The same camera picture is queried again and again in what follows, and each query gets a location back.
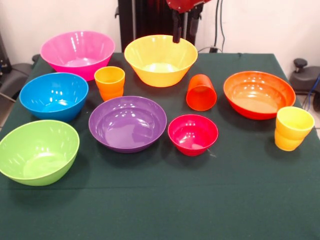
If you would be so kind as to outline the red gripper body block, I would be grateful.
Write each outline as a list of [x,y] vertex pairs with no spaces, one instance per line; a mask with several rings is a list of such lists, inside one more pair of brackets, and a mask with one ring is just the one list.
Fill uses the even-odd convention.
[[205,4],[210,0],[166,0],[170,9],[185,13],[195,8],[199,4]]

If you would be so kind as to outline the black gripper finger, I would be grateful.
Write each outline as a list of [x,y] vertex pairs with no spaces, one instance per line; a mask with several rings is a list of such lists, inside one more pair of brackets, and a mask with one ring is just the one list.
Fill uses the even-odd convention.
[[191,15],[191,20],[190,20],[189,34],[195,37],[198,31],[200,12],[197,9],[193,9],[190,12],[190,15]]
[[172,33],[172,41],[173,43],[179,43],[181,38],[181,17],[178,11],[172,11],[172,19],[173,19],[173,33]]

